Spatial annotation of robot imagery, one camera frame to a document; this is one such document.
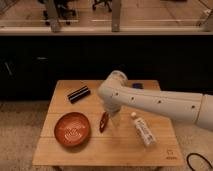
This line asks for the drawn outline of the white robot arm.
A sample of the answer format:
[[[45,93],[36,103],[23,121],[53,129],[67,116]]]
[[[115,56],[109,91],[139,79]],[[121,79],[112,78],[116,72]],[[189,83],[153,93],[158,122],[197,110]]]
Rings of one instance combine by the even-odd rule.
[[[97,94],[110,115],[129,106],[213,132],[213,95],[136,89],[128,87],[127,81],[122,71],[114,70],[98,88]]]

